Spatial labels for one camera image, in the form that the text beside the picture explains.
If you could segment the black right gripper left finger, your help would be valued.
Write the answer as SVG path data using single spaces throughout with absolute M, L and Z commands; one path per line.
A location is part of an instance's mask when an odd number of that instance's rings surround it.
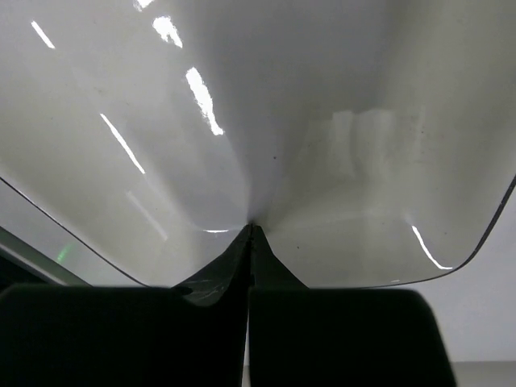
M 12 285 L 4 386 L 239 386 L 252 227 L 173 287 Z

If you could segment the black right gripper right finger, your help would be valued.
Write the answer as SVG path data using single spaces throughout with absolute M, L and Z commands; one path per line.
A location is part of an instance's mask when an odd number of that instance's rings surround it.
M 311 289 L 252 229 L 254 386 L 454 386 L 434 313 L 409 289 Z

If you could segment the rectangular white plate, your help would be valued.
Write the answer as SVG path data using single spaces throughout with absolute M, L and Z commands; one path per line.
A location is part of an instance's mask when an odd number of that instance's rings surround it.
M 310 287 L 430 280 L 514 174 L 512 1 L 1 4 L 1 226 L 92 285 L 249 224 Z

